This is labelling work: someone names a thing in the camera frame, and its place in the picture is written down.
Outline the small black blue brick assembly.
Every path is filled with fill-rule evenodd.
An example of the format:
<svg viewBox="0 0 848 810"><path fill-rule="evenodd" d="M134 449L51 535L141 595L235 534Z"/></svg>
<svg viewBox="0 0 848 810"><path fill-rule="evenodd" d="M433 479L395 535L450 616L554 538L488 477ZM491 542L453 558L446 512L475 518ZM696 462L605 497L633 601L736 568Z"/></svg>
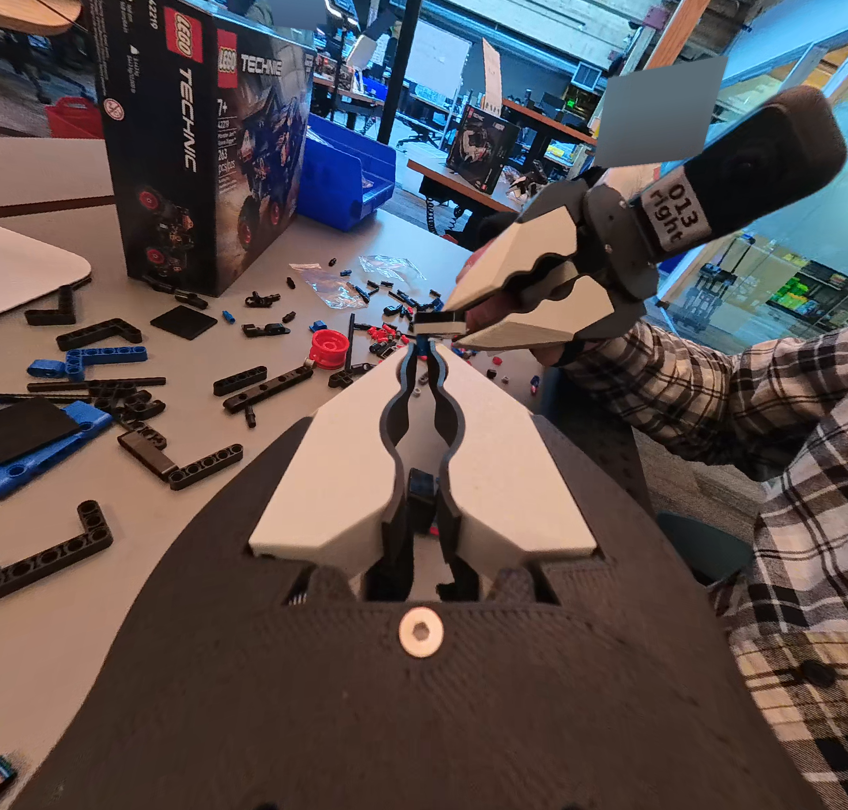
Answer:
<svg viewBox="0 0 848 810"><path fill-rule="evenodd" d="M407 401L420 394L417 363L421 356L428 361L428 355L428 337L417 336L401 359L398 380ZM413 538L417 535L430 535L437 514L437 491L435 476L415 467L409 469L405 514L407 530Z"/></svg>

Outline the dark office chair seat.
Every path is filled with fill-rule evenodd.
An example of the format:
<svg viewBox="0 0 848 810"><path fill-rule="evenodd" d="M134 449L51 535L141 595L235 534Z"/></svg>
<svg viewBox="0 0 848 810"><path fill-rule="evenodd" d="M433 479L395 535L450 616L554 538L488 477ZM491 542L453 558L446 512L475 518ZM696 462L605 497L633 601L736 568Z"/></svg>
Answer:
<svg viewBox="0 0 848 810"><path fill-rule="evenodd" d="M703 586L731 577L754 558L750 544L703 521L663 510L657 514L656 522Z"/></svg>

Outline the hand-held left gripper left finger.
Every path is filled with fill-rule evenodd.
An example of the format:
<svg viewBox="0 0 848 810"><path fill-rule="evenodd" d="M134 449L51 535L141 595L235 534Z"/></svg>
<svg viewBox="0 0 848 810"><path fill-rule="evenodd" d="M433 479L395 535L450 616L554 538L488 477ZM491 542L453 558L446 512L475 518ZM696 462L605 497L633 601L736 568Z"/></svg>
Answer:
<svg viewBox="0 0 848 810"><path fill-rule="evenodd" d="M362 575L370 601L407 599L414 551L397 444L414 389L411 343L312 414L249 538L255 556Z"/></svg>

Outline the whiteboard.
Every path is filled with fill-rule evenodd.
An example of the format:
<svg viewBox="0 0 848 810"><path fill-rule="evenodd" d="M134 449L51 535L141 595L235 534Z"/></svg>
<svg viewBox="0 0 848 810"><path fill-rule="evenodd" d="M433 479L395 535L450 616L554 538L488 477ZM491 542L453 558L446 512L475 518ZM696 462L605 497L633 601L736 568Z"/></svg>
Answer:
<svg viewBox="0 0 848 810"><path fill-rule="evenodd" d="M470 41L419 19L405 79L452 101L461 89L471 49Z"/></svg>

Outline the black angled beam with connector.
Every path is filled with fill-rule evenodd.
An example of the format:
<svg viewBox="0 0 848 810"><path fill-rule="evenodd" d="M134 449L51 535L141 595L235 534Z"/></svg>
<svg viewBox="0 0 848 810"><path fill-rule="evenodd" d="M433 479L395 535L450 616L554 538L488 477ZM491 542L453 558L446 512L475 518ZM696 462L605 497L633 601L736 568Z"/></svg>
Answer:
<svg viewBox="0 0 848 810"><path fill-rule="evenodd" d="M111 529L100 504L93 499L77 507L81 533L47 550L37 552L1 569L1 598L87 560L113 543Z"/></svg>

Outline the black pillar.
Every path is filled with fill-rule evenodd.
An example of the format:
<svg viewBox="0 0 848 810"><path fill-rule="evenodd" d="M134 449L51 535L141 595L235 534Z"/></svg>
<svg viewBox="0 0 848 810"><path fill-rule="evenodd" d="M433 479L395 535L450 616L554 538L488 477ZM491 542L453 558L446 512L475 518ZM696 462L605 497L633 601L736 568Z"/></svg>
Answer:
<svg viewBox="0 0 848 810"><path fill-rule="evenodd" d="M387 96L383 104L380 126L376 138L378 142L386 146L390 142L394 120L397 115L399 99L404 86L405 72L415 37L422 1L406 0L405 4L394 65L389 77Z"/></svg>

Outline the person's right hand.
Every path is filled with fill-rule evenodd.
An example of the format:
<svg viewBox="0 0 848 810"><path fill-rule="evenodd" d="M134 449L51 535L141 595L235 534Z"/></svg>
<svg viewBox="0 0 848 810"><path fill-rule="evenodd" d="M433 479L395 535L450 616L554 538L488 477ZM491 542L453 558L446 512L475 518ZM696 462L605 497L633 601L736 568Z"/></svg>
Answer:
<svg viewBox="0 0 848 810"><path fill-rule="evenodd" d="M521 310L522 299L504 290L482 300L465 312L466 332L476 333L499 323L513 312Z"/></svg>

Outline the black angled beam flat plate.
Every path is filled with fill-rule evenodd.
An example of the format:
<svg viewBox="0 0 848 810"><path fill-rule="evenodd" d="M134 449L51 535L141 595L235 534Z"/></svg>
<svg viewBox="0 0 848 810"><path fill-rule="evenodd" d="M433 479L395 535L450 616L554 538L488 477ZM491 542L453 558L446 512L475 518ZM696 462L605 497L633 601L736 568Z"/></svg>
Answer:
<svg viewBox="0 0 848 810"><path fill-rule="evenodd" d="M171 490L179 491L242 461L242 444L231 444L184 466L176 465L164 453L164 448L139 432L118 436L118 444Z"/></svg>

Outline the orange board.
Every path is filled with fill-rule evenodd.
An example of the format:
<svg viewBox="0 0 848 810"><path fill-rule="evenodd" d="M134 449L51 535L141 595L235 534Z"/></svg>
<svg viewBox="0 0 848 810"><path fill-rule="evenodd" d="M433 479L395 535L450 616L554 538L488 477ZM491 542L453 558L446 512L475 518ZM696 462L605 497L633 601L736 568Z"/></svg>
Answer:
<svg viewBox="0 0 848 810"><path fill-rule="evenodd" d="M501 118L503 94L500 53L486 38L482 38L482 63L484 71L482 109L496 118Z"/></svg>

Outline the background toy set box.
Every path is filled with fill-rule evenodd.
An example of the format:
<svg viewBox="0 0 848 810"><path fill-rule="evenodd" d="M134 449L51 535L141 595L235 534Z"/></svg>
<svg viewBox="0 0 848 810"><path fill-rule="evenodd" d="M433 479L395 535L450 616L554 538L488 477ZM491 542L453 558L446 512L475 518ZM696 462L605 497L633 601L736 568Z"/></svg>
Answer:
<svg viewBox="0 0 848 810"><path fill-rule="evenodd" d="M491 196L519 134L509 121L466 104L446 167Z"/></svg>

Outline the person's torso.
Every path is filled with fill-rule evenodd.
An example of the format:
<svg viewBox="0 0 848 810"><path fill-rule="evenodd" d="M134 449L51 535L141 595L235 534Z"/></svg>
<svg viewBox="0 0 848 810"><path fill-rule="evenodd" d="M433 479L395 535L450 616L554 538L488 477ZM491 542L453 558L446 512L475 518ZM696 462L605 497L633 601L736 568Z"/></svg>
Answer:
<svg viewBox="0 0 848 810"><path fill-rule="evenodd" d="M826 808L847 798L846 401L792 454L755 458L768 485L749 564L711 589L744 685Z"/></svg>

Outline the person's right forearm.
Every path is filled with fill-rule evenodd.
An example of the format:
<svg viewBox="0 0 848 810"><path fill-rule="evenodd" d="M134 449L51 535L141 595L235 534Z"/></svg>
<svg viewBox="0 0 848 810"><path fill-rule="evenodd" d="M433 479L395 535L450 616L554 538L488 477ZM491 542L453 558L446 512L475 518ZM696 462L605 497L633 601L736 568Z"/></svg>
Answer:
<svg viewBox="0 0 848 810"><path fill-rule="evenodd" d="M622 338L568 343L555 366L684 460L846 494L846 329L729 355L640 321Z"/></svg>

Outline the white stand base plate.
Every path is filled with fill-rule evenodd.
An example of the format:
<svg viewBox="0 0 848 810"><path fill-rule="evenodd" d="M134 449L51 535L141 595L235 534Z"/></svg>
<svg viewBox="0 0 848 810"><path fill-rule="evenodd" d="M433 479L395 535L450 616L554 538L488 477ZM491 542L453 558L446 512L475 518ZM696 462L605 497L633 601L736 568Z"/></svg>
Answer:
<svg viewBox="0 0 848 810"><path fill-rule="evenodd" d="M24 77L37 80L39 73L26 55L23 43L8 39L49 39L78 25L80 0L1 0L2 57L11 56L10 65L19 67ZM58 290L85 280L91 272L82 258L63 254L57 247L39 243L2 228L1 280L2 312L28 304Z"/></svg>

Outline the blue angled beam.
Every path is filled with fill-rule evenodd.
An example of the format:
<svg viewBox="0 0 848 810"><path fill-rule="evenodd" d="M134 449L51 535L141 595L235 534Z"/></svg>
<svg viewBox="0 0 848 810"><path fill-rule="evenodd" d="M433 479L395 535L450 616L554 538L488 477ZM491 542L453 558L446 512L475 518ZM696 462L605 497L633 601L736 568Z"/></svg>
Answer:
<svg viewBox="0 0 848 810"><path fill-rule="evenodd" d="M67 379L78 382L85 379L86 369L98 365L140 363L148 360L143 346L115 348L87 348L66 351L64 361L37 359L26 369L29 376L39 379Z"/></svg>

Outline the black medium straight beam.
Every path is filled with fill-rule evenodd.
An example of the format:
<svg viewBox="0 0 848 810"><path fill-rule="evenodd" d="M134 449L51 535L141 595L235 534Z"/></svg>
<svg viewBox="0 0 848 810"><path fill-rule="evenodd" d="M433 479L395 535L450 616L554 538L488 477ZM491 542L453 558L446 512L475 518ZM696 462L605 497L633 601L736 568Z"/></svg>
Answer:
<svg viewBox="0 0 848 810"><path fill-rule="evenodd" d="M262 403L310 380L313 374L314 366L312 364L304 364L281 376L254 384L229 397L223 402L222 408L230 415L237 413L244 414L246 419L249 420L249 425L255 426L254 406L256 404Z"/></svg>

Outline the pile of small pins connectors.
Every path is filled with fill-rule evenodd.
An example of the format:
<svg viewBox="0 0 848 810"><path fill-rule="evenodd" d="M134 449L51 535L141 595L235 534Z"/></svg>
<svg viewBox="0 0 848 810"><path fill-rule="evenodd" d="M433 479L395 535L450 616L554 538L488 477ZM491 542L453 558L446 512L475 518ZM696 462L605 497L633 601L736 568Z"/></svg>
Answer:
<svg viewBox="0 0 848 810"><path fill-rule="evenodd" d="M368 289L365 291L354 283L348 281L348 286L355 289L364 299L370 300L374 293L387 291L397 301L394 306L387 307L384 314L388 318L396 318L397 324L380 323L370 324L365 321L355 323L355 333L363 332L369 338L369 353L371 357L364 362L380 364L387 359L396 349L406 350L416 336L411 332L413 316L419 310L412 304L412 299L405 294L396 293L390 282L376 285L367 282ZM502 354L489 354L483 358L478 351L461 349L455 344L450 345L451 353L463 359L469 365L475 366L490 380L496 380L504 388L512 389L518 396L535 398L539 394L542 383L540 370L527 374L524 370L516 370L515 359L512 357L504 359Z"/></svg>

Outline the blue frame panel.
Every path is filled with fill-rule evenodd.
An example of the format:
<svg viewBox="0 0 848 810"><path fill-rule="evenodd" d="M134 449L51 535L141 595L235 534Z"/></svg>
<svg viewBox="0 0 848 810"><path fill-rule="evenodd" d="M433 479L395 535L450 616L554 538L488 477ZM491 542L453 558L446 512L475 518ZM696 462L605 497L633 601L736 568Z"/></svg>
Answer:
<svg viewBox="0 0 848 810"><path fill-rule="evenodd" d="M15 461L1 464L1 498L9 497L37 476L41 476L70 455L75 454L89 441L105 432L113 423L111 415L96 409L91 404L72 403L56 406L79 423L79 433L59 439Z"/></svg>

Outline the red wheel rim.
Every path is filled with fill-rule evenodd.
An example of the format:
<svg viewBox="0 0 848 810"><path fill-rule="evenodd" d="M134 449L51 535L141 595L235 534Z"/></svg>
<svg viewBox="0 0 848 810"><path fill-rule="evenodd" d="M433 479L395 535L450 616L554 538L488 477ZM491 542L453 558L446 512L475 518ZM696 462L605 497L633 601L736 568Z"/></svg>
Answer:
<svg viewBox="0 0 848 810"><path fill-rule="evenodd" d="M316 368L341 370L345 368L347 347L346 334L331 329L319 331L312 336L309 359Z"/></svg>

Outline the long background wooden desk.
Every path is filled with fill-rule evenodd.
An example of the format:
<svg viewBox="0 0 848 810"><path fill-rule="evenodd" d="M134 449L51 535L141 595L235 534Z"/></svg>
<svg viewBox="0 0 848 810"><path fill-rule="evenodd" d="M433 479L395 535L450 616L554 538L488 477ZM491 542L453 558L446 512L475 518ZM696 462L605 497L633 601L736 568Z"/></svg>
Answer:
<svg viewBox="0 0 848 810"><path fill-rule="evenodd" d="M331 80L331 78L328 78L328 77L320 75L320 74L313 76L313 84L319 85L319 86L324 87L324 88L328 88L330 90L330 92L333 92L333 88L335 88L334 80ZM379 99L378 97L376 97L374 95L367 95L367 94L359 93L359 92L356 92L356 91L353 91L353 90L345 90L345 89L342 88L341 85L339 85L337 87L337 92L338 92L339 96L341 96L341 97L343 97L347 100L350 100L353 103L362 104L362 105L365 105L365 106L369 106L371 108L374 108L374 107L383 108L384 103L385 103L385 101Z"/></svg>

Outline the grey desk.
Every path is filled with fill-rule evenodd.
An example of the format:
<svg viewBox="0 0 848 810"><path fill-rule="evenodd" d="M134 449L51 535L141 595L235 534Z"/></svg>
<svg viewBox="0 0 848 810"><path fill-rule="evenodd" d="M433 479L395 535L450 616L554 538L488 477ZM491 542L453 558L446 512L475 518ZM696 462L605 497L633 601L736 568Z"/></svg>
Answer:
<svg viewBox="0 0 848 810"><path fill-rule="evenodd" d="M168 442L166 455L186 465L228 444L242 444L242 462L182 491L170 490L117 443L111 430L2 501L2 565L73 538L76 508L100 503L112 546L85 561L2 599L2 755L18 778L2 797L10 808L24 784L78 712L126 614L161 557L188 522L291 423L334 395L326 371L260 404L258 426L228 415L213 382L257 365L278 376L300 365L310 348L309 325L322 319L344 329L348 316L333 313L291 270L290 264L337 259L361 279L358 256L407 258L427 277L404 283L422 299L430 289L448 294L470 257L407 220L379 209L352 232L295 218L290 226L220 296L208 313L218 324L194 340L151 327L176 306L173 296L132 281L125 270L121 232L102 141L2 138L2 227L84 258L91 284L76 297L78 326L120 317L144 333L148 361L104 366L104 376L164 376L154 391L166 410L151 425ZM245 297L281 294L270 308L248 308ZM236 319L229 325L221 312ZM246 338L243 324L283 323L290 334Z"/></svg>

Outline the black square tile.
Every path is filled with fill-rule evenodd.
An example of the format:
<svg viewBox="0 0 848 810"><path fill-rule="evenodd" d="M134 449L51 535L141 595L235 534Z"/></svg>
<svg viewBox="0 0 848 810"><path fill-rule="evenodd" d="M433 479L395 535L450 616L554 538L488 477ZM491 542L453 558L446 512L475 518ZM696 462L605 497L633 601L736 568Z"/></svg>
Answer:
<svg viewBox="0 0 848 810"><path fill-rule="evenodd" d="M165 331L170 335L191 341L215 327L218 324L218 319L207 316L194 308L178 305L164 314L154 317L149 324L151 327Z"/></svg>
<svg viewBox="0 0 848 810"><path fill-rule="evenodd" d="M80 424L41 398L5 405L1 410L1 464L79 433Z"/></svg>

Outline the black connector cluster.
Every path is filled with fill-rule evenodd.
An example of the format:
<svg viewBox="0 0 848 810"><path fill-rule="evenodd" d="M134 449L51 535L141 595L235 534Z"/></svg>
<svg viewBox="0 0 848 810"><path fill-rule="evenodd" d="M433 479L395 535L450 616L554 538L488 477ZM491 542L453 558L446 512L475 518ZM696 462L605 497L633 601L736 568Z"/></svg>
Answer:
<svg viewBox="0 0 848 810"><path fill-rule="evenodd" d="M139 434L160 451L167 446L166 438L148 424L166 410L162 400L124 382L100 384L88 387L87 391L91 405L111 415L127 433Z"/></svg>

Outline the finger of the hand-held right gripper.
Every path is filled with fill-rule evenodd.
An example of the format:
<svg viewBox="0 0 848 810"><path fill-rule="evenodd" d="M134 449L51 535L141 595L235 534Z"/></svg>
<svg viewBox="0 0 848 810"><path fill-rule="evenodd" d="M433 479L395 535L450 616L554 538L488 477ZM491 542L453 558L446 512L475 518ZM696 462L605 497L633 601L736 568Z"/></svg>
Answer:
<svg viewBox="0 0 848 810"><path fill-rule="evenodd" d="M543 299L535 308L513 312L493 326L466 333L456 343L463 349L483 351L562 345L613 313L607 290L595 280L580 276L562 299Z"/></svg>
<svg viewBox="0 0 848 810"><path fill-rule="evenodd" d="M447 298L450 312L469 311L495 297L519 300L577 250L577 223L567 205L545 213L530 207L478 250Z"/></svg>

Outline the red plastic bin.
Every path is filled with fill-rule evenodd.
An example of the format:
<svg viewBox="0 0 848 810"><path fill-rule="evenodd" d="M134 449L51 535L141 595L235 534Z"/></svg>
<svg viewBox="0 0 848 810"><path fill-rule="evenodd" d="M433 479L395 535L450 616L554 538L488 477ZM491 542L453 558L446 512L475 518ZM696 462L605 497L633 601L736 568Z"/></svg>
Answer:
<svg viewBox="0 0 848 810"><path fill-rule="evenodd" d="M85 97L63 96L45 105L44 112L54 139L103 140L98 105Z"/></svg>

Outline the wooden ceiling column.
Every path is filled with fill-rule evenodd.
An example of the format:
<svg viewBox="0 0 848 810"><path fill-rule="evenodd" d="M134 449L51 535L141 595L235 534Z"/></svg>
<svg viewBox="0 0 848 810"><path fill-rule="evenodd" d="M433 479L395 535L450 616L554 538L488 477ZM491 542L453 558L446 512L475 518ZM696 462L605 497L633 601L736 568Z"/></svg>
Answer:
<svg viewBox="0 0 848 810"><path fill-rule="evenodd" d="M673 12L644 70L672 65L683 50L711 0L681 0Z"/></svg>

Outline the large clear plastic bag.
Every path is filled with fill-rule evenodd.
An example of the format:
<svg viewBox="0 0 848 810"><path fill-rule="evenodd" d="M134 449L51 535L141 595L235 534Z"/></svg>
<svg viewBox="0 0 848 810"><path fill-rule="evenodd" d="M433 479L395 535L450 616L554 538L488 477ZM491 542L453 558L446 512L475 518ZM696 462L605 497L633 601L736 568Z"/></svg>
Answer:
<svg viewBox="0 0 848 810"><path fill-rule="evenodd" d="M368 300L348 286L348 281L336 272L317 263L290 264L307 286L313 289L323 303L333 310L364 309Z"/></svg>

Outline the blue plastic storage bin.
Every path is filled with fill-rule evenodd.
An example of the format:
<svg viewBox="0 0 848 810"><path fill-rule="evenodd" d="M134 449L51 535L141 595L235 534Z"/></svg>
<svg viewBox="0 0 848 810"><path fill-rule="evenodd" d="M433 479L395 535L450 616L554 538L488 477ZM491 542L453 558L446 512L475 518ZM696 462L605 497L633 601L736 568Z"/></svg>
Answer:
<svg viewBox="0 0 848 810"><path fill-rule="evenodd" d="M396 166L393 147L310 114L297 212L348 232L393 196Z"/></svg>

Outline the black short straight beam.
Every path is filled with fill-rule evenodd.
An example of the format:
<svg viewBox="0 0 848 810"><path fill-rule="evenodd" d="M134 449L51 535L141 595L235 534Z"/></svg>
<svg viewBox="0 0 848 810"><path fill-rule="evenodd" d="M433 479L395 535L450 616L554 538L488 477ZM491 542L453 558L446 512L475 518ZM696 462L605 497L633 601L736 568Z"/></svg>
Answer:
<svg viewBox="0 0 848 810"><path fill-rule="evenodd" d="M235 392L242 392L247 388L265 381L267 376L267 368L263 365L239 371L238 373L216 380L213 383L213 394L217 397L223 397Z"/></svg>

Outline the black toy set box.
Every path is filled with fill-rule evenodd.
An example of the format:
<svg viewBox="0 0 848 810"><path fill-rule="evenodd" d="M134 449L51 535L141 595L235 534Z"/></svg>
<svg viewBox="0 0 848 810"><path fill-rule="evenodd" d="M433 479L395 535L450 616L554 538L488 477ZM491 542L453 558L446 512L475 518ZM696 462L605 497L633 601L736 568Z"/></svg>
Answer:
<svg viewBox="0 0 848 810"><path fill-rule="evenodd" d="M81 0L129 277L218 297L298 207L316 51L206 0Z"/></svg>

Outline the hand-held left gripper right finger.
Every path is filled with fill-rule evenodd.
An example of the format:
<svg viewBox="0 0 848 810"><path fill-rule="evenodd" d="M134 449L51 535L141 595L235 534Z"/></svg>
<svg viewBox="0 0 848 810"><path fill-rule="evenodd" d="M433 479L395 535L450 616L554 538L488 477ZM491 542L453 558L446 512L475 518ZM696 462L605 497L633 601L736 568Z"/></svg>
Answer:
<svg viewBox="0 0 848 810"><path fill-rule="evenodd" d="M533 413L450 349L428 348L433 422L447 447L437 524L453 581L443 601L477 601L504 569L591 557L598 549Z"/></svg>

